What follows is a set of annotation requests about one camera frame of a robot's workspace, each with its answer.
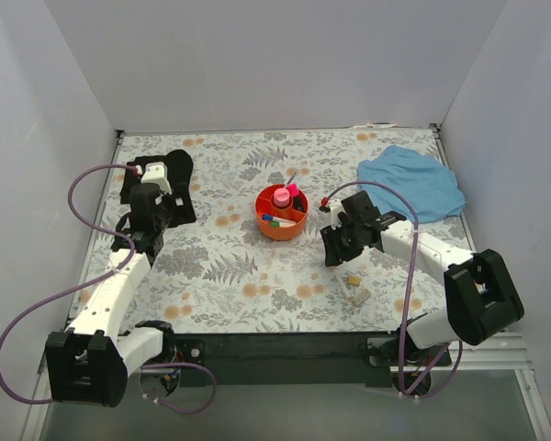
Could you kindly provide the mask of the yellow eraser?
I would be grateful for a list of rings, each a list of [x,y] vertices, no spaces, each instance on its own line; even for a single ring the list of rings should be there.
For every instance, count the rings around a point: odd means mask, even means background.
[[[362,279],[358,276],[349,276],[346,282],[352,287],[359,287],[362,283]]]

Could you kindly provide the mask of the white eraser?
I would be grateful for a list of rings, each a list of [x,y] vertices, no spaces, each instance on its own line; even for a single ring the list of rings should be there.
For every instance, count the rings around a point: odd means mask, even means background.
[[[353,297],[352,303],[355,307],[359,307],[371,296],[371,292],[368,289],[362,289],[359,293]]]

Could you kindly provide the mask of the green pen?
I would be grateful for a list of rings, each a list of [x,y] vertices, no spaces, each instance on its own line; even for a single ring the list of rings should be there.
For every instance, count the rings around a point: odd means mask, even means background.
[[[279,220],[271,220],[269,223],[274,228],[292,228],[297,225],[295,222],[282,222]]]

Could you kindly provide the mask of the orange round organizer container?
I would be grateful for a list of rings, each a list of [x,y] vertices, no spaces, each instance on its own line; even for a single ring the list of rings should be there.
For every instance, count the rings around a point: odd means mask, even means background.
[[[309,202],[296,184],[278,184],[259,193],[254,210],[260,231],[269,239],[285,242],[303,232]]]

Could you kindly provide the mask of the black pink highlighter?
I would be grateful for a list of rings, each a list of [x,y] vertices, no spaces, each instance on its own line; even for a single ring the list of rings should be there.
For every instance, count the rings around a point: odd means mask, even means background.
[[[297,211],[303,212],[304,207],[303,207],[303,204],[302,204],[302,199],[300,197],[297,185],[296,184],[290,184],[289,186],[287,186],[287,191],[288,191],[289,195],[292,198],[293,208]]]

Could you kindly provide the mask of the blue capped marker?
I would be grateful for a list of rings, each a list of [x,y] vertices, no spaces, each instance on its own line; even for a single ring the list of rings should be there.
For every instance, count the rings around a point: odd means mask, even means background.
[[[272,215],[268,215],[268,214],[263,214],[262,215],[262,220],[264,220],[264,221],[278,221],[278,222],[286,221],[286,219],[284,219],[284,218],[280,218],[280,217],[272,216]]]

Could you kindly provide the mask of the pink capped tube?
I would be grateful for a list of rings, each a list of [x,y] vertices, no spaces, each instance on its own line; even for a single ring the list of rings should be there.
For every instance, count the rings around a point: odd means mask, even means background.
[[[292,197],[286,187],[277,188],[273,194],[273,204],[278,209],[285,209],[290,206]]]

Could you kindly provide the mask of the purple gel pen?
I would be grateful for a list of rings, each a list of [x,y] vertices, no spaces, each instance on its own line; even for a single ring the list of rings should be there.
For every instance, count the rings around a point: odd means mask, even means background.
[[[286,187],[289,186],[293,182],[293,180],[295,179],[297,174],[298,174],[298,171],[294,172],[293,175],[287,180]]]

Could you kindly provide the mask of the orange capped marker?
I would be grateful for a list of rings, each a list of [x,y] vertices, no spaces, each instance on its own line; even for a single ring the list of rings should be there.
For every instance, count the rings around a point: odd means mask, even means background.
[[[349,301],[349,302],[352,302],[354,300],[354,295],[353,295],[353,292],[350,290],[349,286],[347,285],[347,283],[343,280],[343,277],[342,276],[339,276],[338,274],[335,275],[338,283],[339,283],[339,286],[340,286],[340,289],[341,289],[341,292],[343,294],[343,297]]]

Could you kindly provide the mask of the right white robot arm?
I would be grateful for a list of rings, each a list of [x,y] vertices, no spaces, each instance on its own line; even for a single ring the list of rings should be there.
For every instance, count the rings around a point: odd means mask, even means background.
[[[324,199],[320,210],[331,217],[320,231],[327,267],[375,248],[407,261],[411,272],[419,270],[444,288],[444,308],[407,319],[395,343],[383,345],[377,356],[418,365],[433,347],[455,341],[477,346],[523,318],[521,298],[496,251],[473,252],[420,233],[406,216],[380,212],[365,191]]]

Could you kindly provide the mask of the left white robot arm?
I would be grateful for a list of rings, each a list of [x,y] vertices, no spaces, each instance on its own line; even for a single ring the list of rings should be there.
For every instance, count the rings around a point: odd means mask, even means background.
[[[120,325],[139,284],[163,248],[166,230],[193,223],[196,215],[188,183],[173,189],[153,182],[134,185],[129,212],[118,221],[108,267],[82,311],[45,344],[51,396],[55,401],[115,407],[132,373],[148,362],[170,366],[177,346],[163,321],[138,323],[125,337]]]

